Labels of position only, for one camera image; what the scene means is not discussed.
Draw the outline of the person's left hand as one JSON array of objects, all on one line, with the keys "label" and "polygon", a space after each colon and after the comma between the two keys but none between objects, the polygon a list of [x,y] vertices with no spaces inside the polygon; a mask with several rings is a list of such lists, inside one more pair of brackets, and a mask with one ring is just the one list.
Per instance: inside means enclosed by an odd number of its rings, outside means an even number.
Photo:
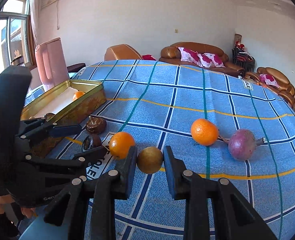
[{"label": "person's left hand", "polygon": [[[5,212],[4,207],[6,204],[11,204],[13,202],[14,200],[9,194],[0,196],[0,214],[3,214]],[[32,218],[33,216],[35,216],[35,208],[21,207],[21,212],[27,218]]]}]

